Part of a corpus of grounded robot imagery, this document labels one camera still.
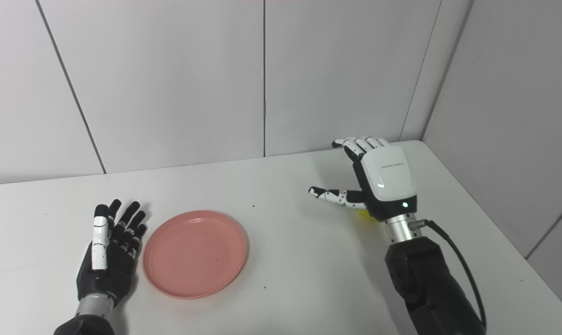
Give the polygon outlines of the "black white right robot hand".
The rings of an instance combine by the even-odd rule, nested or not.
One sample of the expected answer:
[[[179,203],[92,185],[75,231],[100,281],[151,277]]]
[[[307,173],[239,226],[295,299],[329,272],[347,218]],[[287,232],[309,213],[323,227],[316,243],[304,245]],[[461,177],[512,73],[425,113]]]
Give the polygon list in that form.
[[[332,142],[353,162],[359,190],[310,187],[317,199],[366,210],[379,222],[417,212],[417,186],[404,149],[383,138],[348,137]]]

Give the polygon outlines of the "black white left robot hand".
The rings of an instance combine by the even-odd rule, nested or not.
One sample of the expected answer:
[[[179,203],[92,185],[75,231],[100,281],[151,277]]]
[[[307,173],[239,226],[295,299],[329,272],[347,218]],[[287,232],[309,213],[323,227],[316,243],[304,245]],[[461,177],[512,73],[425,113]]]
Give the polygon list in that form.
[[[94,210],[94,236],[86,248],[75,283],[77,299],[106,295],[116,307],[130,292],[147,225],[146,212],[133,201],[119,215],[122,203],[115,199]]]

